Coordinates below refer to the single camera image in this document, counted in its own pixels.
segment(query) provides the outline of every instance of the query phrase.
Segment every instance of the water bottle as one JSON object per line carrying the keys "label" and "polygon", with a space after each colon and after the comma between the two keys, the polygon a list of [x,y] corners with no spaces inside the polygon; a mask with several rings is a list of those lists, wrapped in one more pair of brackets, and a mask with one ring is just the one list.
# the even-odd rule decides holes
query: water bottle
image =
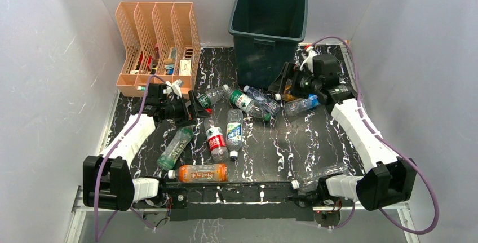
{"label": "water bottle", "polygon": [[291,102],[287,102],[284,105],[285,114],[288,117],[296,116],[299,112],[306,111],[318,106],[318,99],[316,95],[309,95],[306,99],[297,99]]}
{"label": "water bottle", "polygon": [[176,160],[178,160],[179,155],[192,138],[193,130],[191,127],[178,129],[171,143],[169,143],[164,153],[158,158],[156,162],[157,165],[163,170],[171,170],[174,167]]}
{"label": "water bottle", "polygon": [[206,137],[207,142],[209,143],[209,148],[211,149],[211,155],[214,161],[223,162],[229,156],[225,146],[223,131],[213,117],[213,110],[209,108],[207,111],[211,114],[211,117],[204,119],[204,130],[206,130]]}
{"label": "water bottle", "polygon": [[227,181],[227,166],[224,163],[209,165],[184,165],[167,172],[167,177],[183,183]]}
{"label": "water bottle", "polygon": [[227,112],[225,143],[232,161],[237,159],[238,151],[242,147],[242,119],[242,111],[239,109],[231,109]]}
{"label": "water bottle", "polygon": [[223,85],[223,90],[225,97],[228,98],[232,104],[236,105],[247,114],[256,118],[262,118],[265,121],[269,121],[271,119],[271,115],[267,113],[263,107],[256,104],[254,100],[243,94],[241,91],[232,90],[227,85]]}
{"label": "water bottle", "polygon": [[313,170],[308,177],[292,180],[292,189],[298,189],[302,193],[315,191],[318,187],[319,178],[332,174],[350,175],[350,172],[348,171],[348,167],[344,163],[339,163],[327,166],[325,168]]}
{"label": "water bottle", "polygon": [[221,87],[207,90],[204,94],[200,95],[197,100],[203,108],[209,108],[216,104],[219,99],[224,95],[224,91]]}
{"label": "water bottle", "polygon": [[256,88],[251,88],[248,85],[244,86],[243,91],[247,94],[248,97],[255,100],[256,103],[259,103],[264,109],[271,115],[275,115],[281,109],[279,103],[275,102],[272,97],[267,94],[262,93]]}

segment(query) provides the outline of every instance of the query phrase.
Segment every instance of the black and white marble pattern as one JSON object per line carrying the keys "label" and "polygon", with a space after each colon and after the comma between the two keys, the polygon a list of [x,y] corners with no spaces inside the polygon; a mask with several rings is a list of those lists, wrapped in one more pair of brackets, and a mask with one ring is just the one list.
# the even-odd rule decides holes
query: black and white marble pattern
{"label": "black and white marble pattern", "polygon": [[[295,59],[302,61],[299,47]],[[349,81],[347,68],[340,46],[317,46],[318,53],[333,54],[341,63],[342,75]],[[238,87],[236,62],[233,48],[205,48],[201,52],[196,78],[196,92],[204,92],[223,84]],[[115,137],[125,125],[133,104],[139,98],[119,97],[109,138]],[[214,116],[225,130],[227,111],[235,108],[226,99],[215,104]],[[251,116],[244,116],[244,147],[236,162],[227,161],[230,182],[285,181],[305,176],[307,172],[345,163],[352,174],[362,175],[363,166],[357,152],[337,121],[323,106],[303,112],[289,119],[284,110],[270,123]],[[156,165],[156,160],[176,133],[172,120],[167,120],[143,144],[131,165],[134,178],[142,176],[164,177],[166,173]],[[174,169],[181,165],[211,164],[209,146],[206,142],[202,120],[194,128],[193,140],[181,154]]]}

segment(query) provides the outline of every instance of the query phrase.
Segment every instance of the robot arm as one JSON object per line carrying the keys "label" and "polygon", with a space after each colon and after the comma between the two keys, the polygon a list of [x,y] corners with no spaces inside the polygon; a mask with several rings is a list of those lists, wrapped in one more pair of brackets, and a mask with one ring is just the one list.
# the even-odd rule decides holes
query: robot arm
{"label": "robot arm", "polygon": [[[360,201],[370,211],[408,200],[417,173],[375,137],[381,134],[363,110],[364,118],[360,117],[355,91],[340,81],[339,61],[333,55],[316,55],[312,58],[312,72],[308,69],[310,58],[308,60],[300,68],[286,63],[269,89],[282,92],[286,80],[290,79],[293,96],[306,98],[309,94],[317,95],[319,102],[347,133],[366,172],[363,177],[336,174],[320,178],[315,193],[318,199],[325,201],[331,197],[345,197]],[[367,120],[374,134],[362,120]]]}
{"label": "robot arm", "polygon": [[[195,94],[189,91],[189,100],[183,99],[179,84],[150,84],[143,113],[139,114],[140,103],[131,112],[126,126],[118,136],[98,156],[88,156],[83,162],[83,202],[93,207],[95,183],[100,164],[109,152],[101,175],[99,207],[126,211],[132,203],[154,198],[160,191],[159,178],[131,179],[130,166],[141,145],[159,123],[174,119],[178,127],[195,125],[194,119],[205,118],[209,114],[200,106]],[[177,99],[171,100],[171,93]]]}

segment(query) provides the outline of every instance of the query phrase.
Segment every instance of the peach file organizer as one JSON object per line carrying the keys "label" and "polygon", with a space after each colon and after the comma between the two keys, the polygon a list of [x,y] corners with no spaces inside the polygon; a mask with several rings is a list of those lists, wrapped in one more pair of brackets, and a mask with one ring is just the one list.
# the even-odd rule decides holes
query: peach file organizer
{"label": "peach file organizer", "polygon": [[[188,98],[194,89],[201,45],[192,2],[121,2],[116,20],[126,50],[126,59],[116,85],[124,96],[143,96],[137,90],[151,76],[152,65],[159,57],[155,75],[173,83],[184,82],[181,92]],[[173,48],[176,59],[170,59]],[[179,75],[180,61],[191,60],[190,75]],[[165,64],[174,64],[166,74]],[[153,78],[152,83],[162,83]]]}

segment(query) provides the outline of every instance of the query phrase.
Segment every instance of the crushed plastic bottle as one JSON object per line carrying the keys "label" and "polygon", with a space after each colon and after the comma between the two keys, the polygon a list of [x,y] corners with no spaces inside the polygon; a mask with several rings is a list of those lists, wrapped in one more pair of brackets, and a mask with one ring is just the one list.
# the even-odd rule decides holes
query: crushed plastic bottle
{"label": "crushed plastic bottle", "polygon": [[224,96],[229,99],[229,101],[236,105],[238,108],[245,111],[247,114],[256,117],[262,118],[265,121],[271,119],[271,114],[269,114],[263,107],[259,104],[256,104],[253,99],[243,94],[239,90],[233,90],[227,85],[223,85]]}
{"label": "crushed plastic bottle", "polygon": [[242,147],[242,111],[239,109],[231,109],[227,112],[227,133],[226,146],[229,149],[231,160],[237,159],[238,151]]}
{"label": "crushed plastic bottle", "polygon": [[213,110],[208,108],[207,111],[211,117],[204,119],[204,130],[206,130],[207,142],[211,149],[211,155],[216,162],[223,162],[229,157],[229,153],[225,146],[225,140],[219,123],[213,117]]}
{"label": "crushed plastic bottle", "polygon": [[177,178],[183,183],[227,181],[227,166],[224,163],[209,165],[184,165],[167,172],[170,179]]}
{"label": "crushed plastic bottle", "polygon": [[309,98],[306,99],[297,99],[291,102],[287,102],[284,105],[285,114],[288,117],[296,116],[302,111],[307,109],[312,109],[313,107],[318,106],[318,99],[316,95],[309,95]]}
{"label": "crushed plastic bottle", "polygon": [[158,158],[157,165],[163,170],[171,170],[179,158],[186,145],[193,138],[191,127],[182,127],[178,129],[171,143],[167,146],[164,153]]}
{"label": "crushed plastic bottle", "polygon": [[263,106],[268,113],[275,115],[280,111],[281,106],[279,103],[275,102],[269,95],[262,93],[256,88],[249,87],[248,85],[244,86],[243,91],[248,97],[254,99],[256,103]]}
{"label": "crushed plastic bottle", "polygon": [[315,191],[318,187],[319,178],[331,174],[350,175],[350,172],[348,170],[348,167],[344,163],[339,163],[321,169],[313,170],[312,172],[310,172],[310,175],[308,177],[292,180],[292,189],[298,189],[302,193]]}
{"label": "crushed plastic bottle", "polygon": [[210,108],[218,102],[224,95],[221,87],[209,89],[204,94],[200,95],[197,100],[203,108]]}

